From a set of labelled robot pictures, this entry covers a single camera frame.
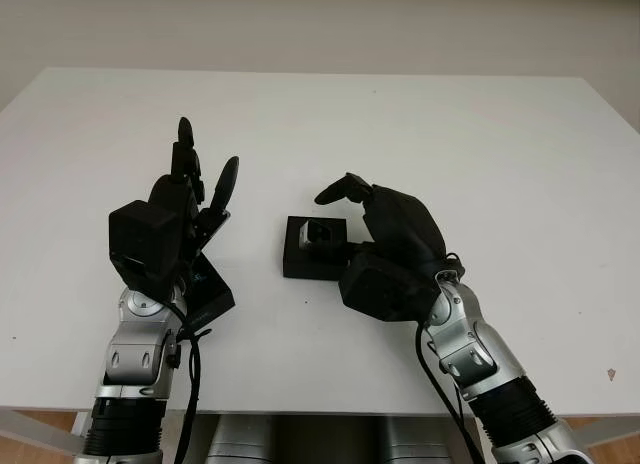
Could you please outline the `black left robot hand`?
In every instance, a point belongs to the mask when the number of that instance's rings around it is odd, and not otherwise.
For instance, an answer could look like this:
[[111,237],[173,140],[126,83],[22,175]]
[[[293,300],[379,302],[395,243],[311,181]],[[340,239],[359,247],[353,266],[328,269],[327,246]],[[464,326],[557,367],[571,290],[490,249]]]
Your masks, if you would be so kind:
[[154,184],[149,202],[174,212],[179,218],[177,268],[188,272],[215,233],[230,216],[227,205],[232,197],[240,160],[229,158],[215,186],[211,203],[205,200],[205,186],[195,149],[194,135],[188,118],[178,124],[177,141],[173,143],[170,172]]

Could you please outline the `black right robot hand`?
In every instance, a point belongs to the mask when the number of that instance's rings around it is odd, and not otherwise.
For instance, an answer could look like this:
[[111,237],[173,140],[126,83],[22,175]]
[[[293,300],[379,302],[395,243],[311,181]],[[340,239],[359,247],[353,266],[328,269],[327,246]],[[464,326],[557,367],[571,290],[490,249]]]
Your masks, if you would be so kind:
[[363,206],[363,220],[381,257],[428,279],[440,272],[464,276],[460,258],[447,253],[434,218],[416,197],[346,173],[322,190],[314,202],[327,205],[344,198]]

